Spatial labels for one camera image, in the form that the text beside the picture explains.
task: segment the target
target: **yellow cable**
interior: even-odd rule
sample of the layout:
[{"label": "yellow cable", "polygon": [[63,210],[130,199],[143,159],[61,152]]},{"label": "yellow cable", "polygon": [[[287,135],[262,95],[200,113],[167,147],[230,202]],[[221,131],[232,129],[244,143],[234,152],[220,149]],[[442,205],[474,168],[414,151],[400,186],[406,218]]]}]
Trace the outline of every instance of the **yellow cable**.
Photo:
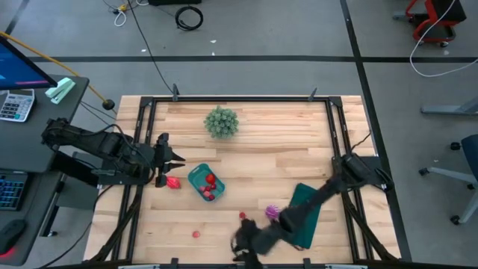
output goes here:
[{"label": "yellow cable", "polygon": [[[16,39],[15,37],[12,37],[10,36],[9,34],[6,34],[2,31],[0,31],[0,36],[3,36],[5,38],[7,38],[8,40],[12,40],[13,42],[19,44],[20,46],[24,47],[25,49],[28,49],[29,51],[41,56],[42,58],[45,58],[46,60],[48,61],[51,61],[57,65],[59,65],[60,67],[63,67],[64,69],[68,70],[70,73],[72,73],[73,75],[75,76],[80,76],[77,72],[73,71],[71,68],[67,67],[66,65],[62,64],[61,62],[59,61],[56,61],[54,58],[51,58],[49,57],[48,55],[44,55],[43,53],[37,51],[36,49],[30,47],[29,45],[23,43],[22,41]],[[103,102],[107,102],[106,99],[98,92],[95,90],[95,88],[93,88],[93,86],[91,85],[88,85],[88,87],[90,88],[90,90],[95,93]]]}]

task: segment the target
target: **purple ball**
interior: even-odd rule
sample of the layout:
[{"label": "purple ball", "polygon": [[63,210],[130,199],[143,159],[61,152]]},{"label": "purple ball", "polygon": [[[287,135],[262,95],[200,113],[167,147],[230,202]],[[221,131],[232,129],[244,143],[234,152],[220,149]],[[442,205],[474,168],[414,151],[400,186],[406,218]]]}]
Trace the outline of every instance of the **purple ball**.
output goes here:
[{"label": "purple ball", "polygon": [[270,220],[275,220],[279,217],[280,209],[275,205],[266,207],[266,217]]}]

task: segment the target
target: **wooden table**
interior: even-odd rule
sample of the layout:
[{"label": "wooden table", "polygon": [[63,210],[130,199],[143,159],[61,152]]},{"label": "wooden table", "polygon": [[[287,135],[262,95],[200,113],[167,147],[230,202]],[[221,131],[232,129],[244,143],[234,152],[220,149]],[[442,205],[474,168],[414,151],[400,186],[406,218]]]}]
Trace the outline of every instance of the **wooden table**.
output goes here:
[{"label": "wooden table", "polygon": [[[342,96],[350,143],[369,132],[360,96]],[[140,96],[123,96],[117,124],[133,136]],[[267,225],[268,205],[285,207],[296,184],[319,188],[332,175],[332,142],[323,104],[317,102],[223,102],[224,108],[238,113],[239,132],[230,140],[215,140],[203,120],[217,103],[165,102],[156,108],[152,141],[162,132],[170,133],[170,145],[186,158],[186,166],[174,169],[181,190],[155,188],[153,182],[143,192],[140,220],[134,248],[134,263],[231,263],[231,236],[240,225],[244,211],[258,226]],[[143,120],[145,137],[149,108]],[[338,126],[338,115],[334,112]],[[369,138],[355,150],[359,155],[375,155]],[[341,142],[341,152],[345,152]],[[226,192],[216,202],[206,203],[187,182],[187,174],[198,164],[207,163],[226,184]],[[96,206],[84,258],[98,252],[118,220],[122,186],[115,186]],[[367,222],[378,239],[395,256],[400,256],[394,225],[385,194],[371,186],[362,188]],[[193,238],[193,231],[201,233]],[[364,248],[356,225],[359,251]],[[123,236],[122,253],[127,236]],[[297,251],[279,242],[263,263],[348,263],[352,261],[341,198],[323,204],[310,250]]]}]

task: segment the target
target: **green cloth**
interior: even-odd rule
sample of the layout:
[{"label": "green cloth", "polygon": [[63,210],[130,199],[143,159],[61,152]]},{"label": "green cloth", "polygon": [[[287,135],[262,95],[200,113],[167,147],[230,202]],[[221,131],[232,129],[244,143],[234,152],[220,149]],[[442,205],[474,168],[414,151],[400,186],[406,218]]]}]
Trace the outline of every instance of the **green cloth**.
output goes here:
[{"label": "green cloth", "polygon": [[[299,205],[302,202],[305,202],[316,190],[310,186],[304,185],[302,183],[297,184],[292,196],[292,200],[289,203],[289,206]],[[317,221],[319,220],[320,206],[316,207],[307,219],[305,220],[304,227],[301,228],[297,235],[294,237],[292,242],[295,246],[303,247],[309,249],[312,245],[312,239],[314,239],[315,227],[317,226]]]}]

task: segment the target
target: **computer mouse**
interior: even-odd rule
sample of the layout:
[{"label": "computer mouse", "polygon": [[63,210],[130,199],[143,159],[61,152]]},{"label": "computer mouse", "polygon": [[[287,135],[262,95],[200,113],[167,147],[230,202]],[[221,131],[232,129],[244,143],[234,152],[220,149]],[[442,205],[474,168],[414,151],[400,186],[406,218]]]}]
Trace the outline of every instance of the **computer mouse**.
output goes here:
[{"label": "computer mouse", "polygon": [[12,220],[3,227],[0,231],[0,255],[5,254],[15,245],[26,226],[24,220]]}]

